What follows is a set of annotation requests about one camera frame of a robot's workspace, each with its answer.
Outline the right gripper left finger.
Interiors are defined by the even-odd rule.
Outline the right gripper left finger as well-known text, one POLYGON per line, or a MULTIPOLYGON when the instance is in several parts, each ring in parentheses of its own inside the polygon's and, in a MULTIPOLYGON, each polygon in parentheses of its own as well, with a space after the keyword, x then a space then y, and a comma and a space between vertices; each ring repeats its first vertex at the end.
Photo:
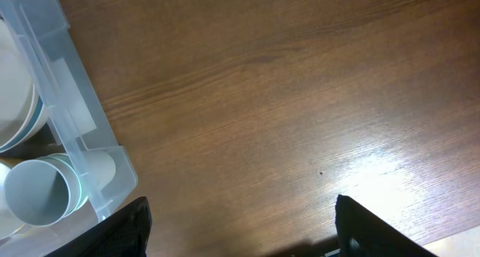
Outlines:
POLYGON ((47 257, 146 257, 149 201, 139 197, 47 257))

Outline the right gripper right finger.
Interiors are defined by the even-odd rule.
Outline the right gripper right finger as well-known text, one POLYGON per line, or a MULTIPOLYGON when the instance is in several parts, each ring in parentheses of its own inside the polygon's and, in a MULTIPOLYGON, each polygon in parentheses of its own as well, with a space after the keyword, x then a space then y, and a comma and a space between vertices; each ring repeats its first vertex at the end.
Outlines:
POLYGON ((337 197, 335 226, 344 257, 436 257, 349 196, 337 197))

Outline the green paper cup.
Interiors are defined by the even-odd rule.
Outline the green paper cup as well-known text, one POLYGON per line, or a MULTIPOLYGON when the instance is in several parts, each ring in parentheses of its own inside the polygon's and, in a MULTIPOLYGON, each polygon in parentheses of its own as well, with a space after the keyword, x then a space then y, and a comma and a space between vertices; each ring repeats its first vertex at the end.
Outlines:
POLYGON ((84 187, 82 185, 82 182, 80 181, 80 176, 77 174, 77 171, 75 170, 70 158, 66 153, 56 153, 56 154, 51 154, 49 157, 55 158, 57 160, 60 160, 67 164, 69 168, 73 171, 73 173, 76 175, 76 179, 78 180, 79 183, 79 189, 80 189, 80 198, 79 201, 76 204, 76 207, 72 210, 72 213, 79 210, 87 201, 88 201, 88 196, 86 191, 84 190, 84 187))

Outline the cream paper cup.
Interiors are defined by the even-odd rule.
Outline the cream paper cup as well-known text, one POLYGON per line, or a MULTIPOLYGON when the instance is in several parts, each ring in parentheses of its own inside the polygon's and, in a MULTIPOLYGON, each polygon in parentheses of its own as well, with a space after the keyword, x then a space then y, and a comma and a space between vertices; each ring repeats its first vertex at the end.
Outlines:
POLYGON ((105 151, 87 151, 85 161, 93 190, 102 190, 116 175, 116 163, 105 151))

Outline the grey paper cup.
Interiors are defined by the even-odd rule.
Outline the grey paper cup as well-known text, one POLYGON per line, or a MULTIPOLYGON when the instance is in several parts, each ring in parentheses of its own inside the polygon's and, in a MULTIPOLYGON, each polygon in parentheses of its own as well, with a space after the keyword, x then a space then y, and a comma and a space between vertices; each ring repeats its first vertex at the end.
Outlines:
POLYGON ((4 182, 8 210, 30 226, 51 226, 72 214, 80 199, 76 175, 52 157, 22 161, 4 182))

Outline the dark blue bowl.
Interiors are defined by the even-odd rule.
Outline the dark blue bowl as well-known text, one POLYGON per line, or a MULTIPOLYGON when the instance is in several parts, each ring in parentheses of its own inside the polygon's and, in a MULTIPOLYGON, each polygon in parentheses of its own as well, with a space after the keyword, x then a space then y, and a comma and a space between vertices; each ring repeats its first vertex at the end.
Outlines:
POLYGON ((43 101, 39 97, 37 100, 37 105, 34 108, 34 112, 30 119, 27 122, 27 125, 25 128, 12 140, 9 141, 6 145, 1 146, 1 152, 5 152, 9 149, 12 149, 19 143, 25 141, 31 134, 33 134, 34 127, 38 124, 40 118, 41 118, 41 113, 43 110, 43 101))

